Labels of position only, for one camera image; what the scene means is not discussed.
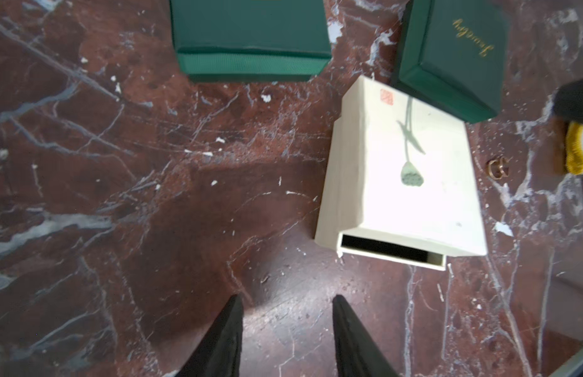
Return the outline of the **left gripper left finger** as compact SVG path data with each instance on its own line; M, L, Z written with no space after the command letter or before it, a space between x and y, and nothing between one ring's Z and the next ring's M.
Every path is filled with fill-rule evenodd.
M239 295L232 295L176 377L238 377L243 343L243 319L242 298Z

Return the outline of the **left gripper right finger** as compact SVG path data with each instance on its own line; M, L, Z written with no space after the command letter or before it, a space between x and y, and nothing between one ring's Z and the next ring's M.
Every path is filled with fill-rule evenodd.
M345 297L332 305L338 376L398 377Z

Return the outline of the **cream box base black insert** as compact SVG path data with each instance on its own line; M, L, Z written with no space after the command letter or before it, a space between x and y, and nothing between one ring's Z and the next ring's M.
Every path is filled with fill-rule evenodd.
M346 234L342 235L338 252L340 254L359 255L430 270L446 270L447 257L443 254Z

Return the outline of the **cream lotus box lid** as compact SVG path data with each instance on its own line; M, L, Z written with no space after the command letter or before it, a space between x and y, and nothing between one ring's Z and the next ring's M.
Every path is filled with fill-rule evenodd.
M358 78L333 127L315 240L338 253L343 234L447 258L487 255L464 122Z

